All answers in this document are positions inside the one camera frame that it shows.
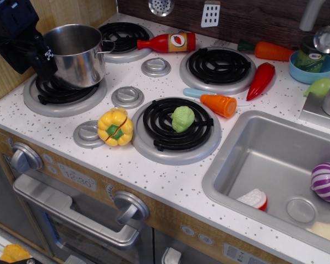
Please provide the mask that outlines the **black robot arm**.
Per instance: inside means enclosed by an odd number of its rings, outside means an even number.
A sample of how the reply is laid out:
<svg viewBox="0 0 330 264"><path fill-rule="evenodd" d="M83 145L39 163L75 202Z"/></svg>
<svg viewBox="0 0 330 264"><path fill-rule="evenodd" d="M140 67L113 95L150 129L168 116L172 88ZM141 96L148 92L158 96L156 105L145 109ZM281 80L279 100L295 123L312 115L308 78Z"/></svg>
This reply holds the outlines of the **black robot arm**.
<svg viewBox="0 0 330 264"><path fill-rule="evenodd" d="M32 67L42 82L57 71L54 54L37 31L30 1L0 1L0 55L18 73Z"/></svg>

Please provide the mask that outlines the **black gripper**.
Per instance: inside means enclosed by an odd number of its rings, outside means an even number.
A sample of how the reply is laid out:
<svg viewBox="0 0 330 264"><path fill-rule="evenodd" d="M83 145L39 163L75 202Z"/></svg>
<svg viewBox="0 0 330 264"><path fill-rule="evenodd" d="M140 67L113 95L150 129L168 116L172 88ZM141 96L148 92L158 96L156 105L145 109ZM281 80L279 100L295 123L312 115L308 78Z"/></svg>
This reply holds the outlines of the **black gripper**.
<svg viewBox="0 0 330 264"><path fill-rule="evenodd" d="M32 67L42 82L50 81L57 71L52 50L36 30L17 38L0 36L0 55L19 74Z"/></svg>

